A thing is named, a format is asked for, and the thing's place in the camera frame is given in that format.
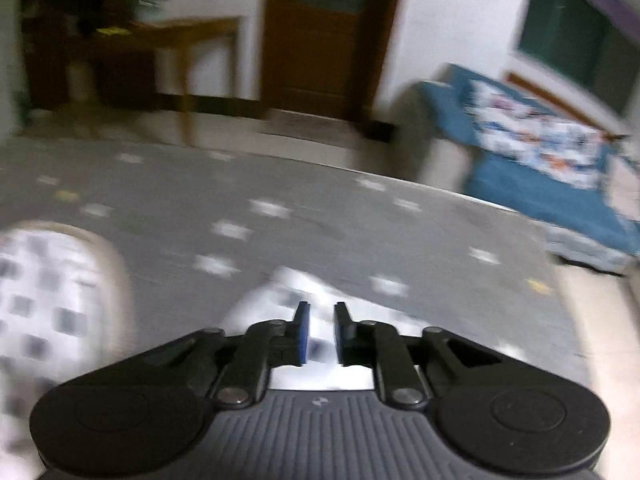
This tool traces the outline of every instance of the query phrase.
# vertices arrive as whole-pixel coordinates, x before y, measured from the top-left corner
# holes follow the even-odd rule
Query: window sill
[[[510,55],[507,72],[516,73],[552,92],[612,134],[626,136],[631,133],[626,121],[589,91],[523,52]]]

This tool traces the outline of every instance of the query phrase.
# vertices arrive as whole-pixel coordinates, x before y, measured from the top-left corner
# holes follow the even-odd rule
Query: wooden desk
[[[136,25],[129,34],[106,36],[95,33],[88,39],[66,38],[65,49],[73,62],[85,62],[124,52],[139,52],[167,48],[175,50],[176,69],[180,78],[182,99],[180,105],[180,131],[182,141],[193,146],[193,119],[191,117],[192,96],[189,93],[189,72],[191,69],[191,47],[203,41],[220,36],[230,39],[229,80],[231,97],[238,98],[238,28],[239,18],[180,18],[153,25]],[[97,100],[94,95],[90,100]],[[82,109],[86,102],[74,100],[77,115],[86,118]],[[86,120],[86,126],[92,137],[99,137],[92,121]]]

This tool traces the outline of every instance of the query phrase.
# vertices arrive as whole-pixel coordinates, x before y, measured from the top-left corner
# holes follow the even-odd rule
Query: table
[[[189,72],[191,69],[191,48],[203,41],[226,36],[230,41],[229,81],[230,94],[234,99],[234,110],[237,110],[238,97],[238,30],[240,18],[179,18],[167,20],[153,25],[137,25],[127,29],[128,34],[104,35],[95,33],[84,39],[70,37],[62,40],[69,59],[79,63],[84,78],[92,82],[87,72],[86,62],[125,52],[139,52],[167,48],[176,51],[176,72],[180,79],[182,96],[180,99],[180,130],[182,141],[193,146],[193,120],[191,110],[193,97],[190,94]],[[76,96],[73,106],[75,115],[87,127],[94,138],[99,138],[96,124],[88,111],[88,105],[97,101],[95,89],[89,89],[86,99]]]
[[[180,146],[18,138],[0,148],[0,166],[0,228],[62,222],[121,253],[136,350],[215,326],[284,266],[589,382],[543,233],[518,213],[381,176]],[[59,190],[77,199],[61,202]],[[86,214],[87,203],[110,214]],[[236,235],[218,234],[221,224]]]

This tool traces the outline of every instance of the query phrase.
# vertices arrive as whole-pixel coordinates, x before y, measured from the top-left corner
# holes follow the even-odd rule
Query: brown door
[[[267,0],[264,104],[359,120],[380,77],[395,5],[396,0]]]

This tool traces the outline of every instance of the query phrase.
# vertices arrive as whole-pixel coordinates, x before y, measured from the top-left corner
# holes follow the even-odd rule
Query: dark green window
[[[586,0],[530,0],[520,50],[619,114],[640,71],[640,48]]]

